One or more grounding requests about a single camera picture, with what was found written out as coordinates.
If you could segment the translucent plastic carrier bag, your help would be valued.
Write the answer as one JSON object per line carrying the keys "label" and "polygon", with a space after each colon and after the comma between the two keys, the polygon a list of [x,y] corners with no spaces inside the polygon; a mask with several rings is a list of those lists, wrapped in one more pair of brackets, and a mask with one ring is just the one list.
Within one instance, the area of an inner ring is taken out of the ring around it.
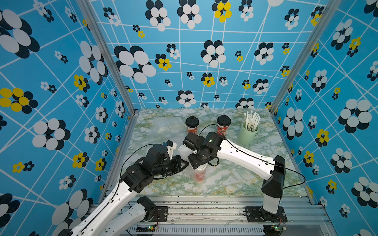
{"label": "translucent plastic carrier bag", "polygon": [[189,166],[185,169],[185,172],[187,172],[187,174],[192,178],[192,175],[193,175],[193,168],[192,168],[192,166],[191,166],[191,164],[190,164],[190,162],[189,161],[187,161],[188,163],[189,163]]}

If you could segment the red cup white lid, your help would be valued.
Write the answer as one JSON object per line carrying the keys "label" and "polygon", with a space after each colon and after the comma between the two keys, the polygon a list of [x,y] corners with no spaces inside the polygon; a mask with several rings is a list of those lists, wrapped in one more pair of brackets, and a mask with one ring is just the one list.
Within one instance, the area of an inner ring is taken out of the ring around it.
{"label": "red cup white lid", "polygon": [[189,161],[188,157],[189,157],[190,154],[193,153],[193,151],[191,149],[189,149],[188,147],[186,147],[185,145],[181,145],[178,148],[178,151],[179,151],[179,154],[181,156],[181,159],[185,160],[185,161]]}

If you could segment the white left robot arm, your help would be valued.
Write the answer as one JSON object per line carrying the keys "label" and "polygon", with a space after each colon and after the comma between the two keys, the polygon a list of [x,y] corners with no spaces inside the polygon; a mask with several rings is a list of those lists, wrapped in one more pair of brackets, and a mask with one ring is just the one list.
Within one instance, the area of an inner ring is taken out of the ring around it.
{"label": "white left robot arm", "polygon": [[130,165],[121,174],[112,192],[76,226],[65,226],[60,236],[119,236],[134,224],[153,218],[155,204],[140,197],[126,213],[121,210],[154,179],[178,174],[189,166],[181,156],[174,155],[176,143],[152,144],[145,157]]}

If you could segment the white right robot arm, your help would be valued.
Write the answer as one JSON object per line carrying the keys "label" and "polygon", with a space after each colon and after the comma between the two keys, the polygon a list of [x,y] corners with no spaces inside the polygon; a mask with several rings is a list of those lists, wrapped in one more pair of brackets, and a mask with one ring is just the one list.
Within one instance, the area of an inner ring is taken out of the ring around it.
{"label": "white right robot arm", "polygon": [[223,135],[210,132],[206,137],[188,133],[179,151],[187,157],[194,170],[210,161],[221,159],[238,164],[260,176],[263,179],[261,190],[263,204],[258,210],[259,217],[265,222],[287,222],[280,202],[283,191],[291,186],[284,186],[287,171],[301,175],[285,165],[285,158],[277,155],[269,157],[258,154],[230,141]]}

